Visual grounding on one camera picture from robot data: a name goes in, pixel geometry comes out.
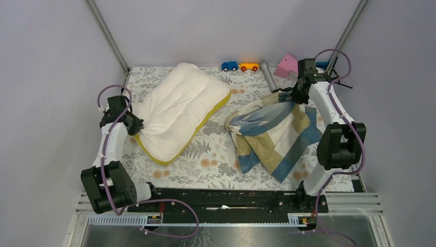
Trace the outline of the white textured pillow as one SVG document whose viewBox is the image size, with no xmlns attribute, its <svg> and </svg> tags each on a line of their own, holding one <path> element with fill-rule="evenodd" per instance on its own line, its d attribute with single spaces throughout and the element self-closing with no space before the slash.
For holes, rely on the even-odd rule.
<svg viewBox="0 0 436 247">
<path fill-rule="evenodd" d="M 180 63 L 142 101 L 133 102 L 133 114 L 143 120 L 134 139 L 151 160 L 166 166 L 230 97 L 227 83 L 194 64 Z"/>
</svg>

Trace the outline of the plaid blue beige pillowcase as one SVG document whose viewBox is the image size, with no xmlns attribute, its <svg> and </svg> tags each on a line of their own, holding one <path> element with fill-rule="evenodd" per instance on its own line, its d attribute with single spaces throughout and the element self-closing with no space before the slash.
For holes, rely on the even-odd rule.
<svg viewBox="0 0 436 247">
<path fill-rule="evenodd" d="M 307 147 L 322 137 L 317 109 L 294 103 L 285 92 L 267 95 L 238 109 L 224 126 L 236 146 L 241 171 L 248 173 L 261 163 L 280 183 Z"/>
</svg>

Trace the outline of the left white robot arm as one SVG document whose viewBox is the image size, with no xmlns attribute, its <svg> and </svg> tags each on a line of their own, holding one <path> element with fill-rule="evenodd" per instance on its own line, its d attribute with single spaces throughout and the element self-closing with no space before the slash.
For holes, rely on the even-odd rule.
<svg viewBox="0 0 436 247">
<path fill-rule="evenodd" d="M 146 211 L 154 211 L 160 199 L 151 185 L 136 187 L 121 162 L 125 140 L 139 132 L 143 121 L 132 113 L 126 96 L 113 96 L 107 102 L 99 123 L 102 140 L 98 155 L 80 175 L 91 207 L 102 214 L 139 202 Z"/>
</svg>

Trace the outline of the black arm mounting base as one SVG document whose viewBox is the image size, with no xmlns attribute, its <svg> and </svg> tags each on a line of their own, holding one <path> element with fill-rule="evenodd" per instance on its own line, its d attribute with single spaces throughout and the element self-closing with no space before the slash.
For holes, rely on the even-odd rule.
<svg viewBox="0 0 436 247">
<path fill-rule="evenodd" d="M 132 213 L 157 213 L 171 223 L 199 222 L 284 222 L 287 215 L 328 213 L 326 197 L 307 196 L 297 191 L 216 190 L 156 188 L 154 202 L 128 209 Z"/>
</svg>

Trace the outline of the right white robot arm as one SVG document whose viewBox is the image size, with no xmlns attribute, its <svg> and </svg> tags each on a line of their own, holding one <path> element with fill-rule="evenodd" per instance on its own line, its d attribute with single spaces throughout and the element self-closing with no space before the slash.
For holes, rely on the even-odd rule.
<svg viewBox="0 0 436 247">
<path fill-rule="evenodd" d="M 290 97 L 298 104 L 312 101 L 325 126 L 317 147 L 318 163 L 300 186 L 304 192 L 295 197 L 296 208 L 307 212 L 315 206 L 314 196 L 325 190 L 334 175 L 348 175 L 352 165 L 364 162 L 367 129 L 345 111 L 331 77 L 317 70 L 314 58 L 298 61 L 298 80 Z"/>
</svg>

